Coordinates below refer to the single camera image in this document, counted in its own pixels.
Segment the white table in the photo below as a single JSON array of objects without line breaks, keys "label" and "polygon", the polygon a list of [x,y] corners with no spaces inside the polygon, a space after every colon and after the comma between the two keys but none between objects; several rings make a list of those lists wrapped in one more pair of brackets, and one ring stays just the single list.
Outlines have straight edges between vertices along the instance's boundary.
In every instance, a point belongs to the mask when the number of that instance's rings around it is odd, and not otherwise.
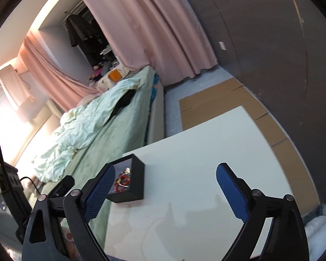
[{"label": "white table", "polygon": [[[145,199],[111,205],[105,252],[128,261],[220,261],[242,221],[216,181],[226,162],[250,188],[292,193],[274,153],[243,107],[134,150],[146,165]],[[267,219],[253,256],[270,226]]]}]

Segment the gray floor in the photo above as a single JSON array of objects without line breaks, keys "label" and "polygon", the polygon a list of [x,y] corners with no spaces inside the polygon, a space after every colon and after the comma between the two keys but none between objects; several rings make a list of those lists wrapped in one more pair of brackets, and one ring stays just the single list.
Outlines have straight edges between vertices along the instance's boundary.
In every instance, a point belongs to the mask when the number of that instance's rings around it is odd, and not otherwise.
[{"label": "gray floor", "polygon": [[165,134],[172,136],[183,131],[179,100],[230,79],[232,76],[223,68],[206,71],[193,79],[165,89]]}]

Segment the blue textured pad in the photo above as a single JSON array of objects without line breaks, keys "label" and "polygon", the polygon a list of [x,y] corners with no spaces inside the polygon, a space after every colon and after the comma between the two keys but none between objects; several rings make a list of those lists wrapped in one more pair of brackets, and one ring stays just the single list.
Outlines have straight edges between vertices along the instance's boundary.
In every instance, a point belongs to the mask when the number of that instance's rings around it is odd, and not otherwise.
[{"label": "blue textured pad", "polygon": [[246,223],[249,218],[248,203],[237,184],[233,181],[232,177],[225,170],[222,164],[218,165],[216,169],[216,179],[226,196],[234,215],[238,219],[241,219],[243,223]]},{"label": "blue textured pad", "polygon": [[115,174],[115,167],[113,165],[109,166],[87,198],[85,202],[86,210],[84,213],[86,223],[89,223],[91,219],[96,218],[98,215],[100,208],[102,207],[112,185],[114,184]]}]

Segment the silver bolt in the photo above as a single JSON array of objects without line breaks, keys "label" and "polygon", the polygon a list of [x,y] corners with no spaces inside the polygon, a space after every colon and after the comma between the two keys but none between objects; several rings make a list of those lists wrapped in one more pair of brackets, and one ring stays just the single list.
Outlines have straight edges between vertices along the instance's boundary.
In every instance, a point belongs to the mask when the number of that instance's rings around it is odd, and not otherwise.
[{"label": "silver bolt", "polygon": [[253,189],[253,190],[252,190],[252,194],[255,195],[255,196],[257,196],[257,197],[259,197],[259,196],[261,196],[263,193],[262,193],[262,191],[260,191],[259,189]]},{"label": "silver bolt", "polygon": [[294,200],[294,197],[291,195],[291,194],[286,194],[285,195],[285,198],[289,201],[293,201]]},{"label": "silver bolt", "polygon": [[80,194],[80,190],[79,189],[73,189],[71,192],[70,192],[71,196],[77,196]]},{"label": "silver bolt", "polygon": [[41,195],[38,197],[38,201],[43,201],[43,200],[46,199],[46,197],[47,197],[46,194],[41,194]]}]

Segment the mattress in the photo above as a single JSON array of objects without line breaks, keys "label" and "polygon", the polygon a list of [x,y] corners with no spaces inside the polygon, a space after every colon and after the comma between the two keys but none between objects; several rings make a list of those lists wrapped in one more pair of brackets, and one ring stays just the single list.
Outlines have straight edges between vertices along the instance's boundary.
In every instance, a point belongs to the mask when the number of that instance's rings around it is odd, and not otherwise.
[{"label": "mattress", "polygon": [[[81,189],[106,163],[144,146],[155,71],[148,66],[136,76],[142,79],[144,85],[136,92],[131,103],[103,126],[94,141],[88,147],[79,150],[66,167],[64,176],[71,175],[75,179],[74,188]],[[57,183],[47,183],[42,192],[49,193]],[[105,244],[109,211],[110,201],[105,200],[98,217],[89,223],[101,247]],[[62,221],[62,225],[67,226],[67,222]]]}]

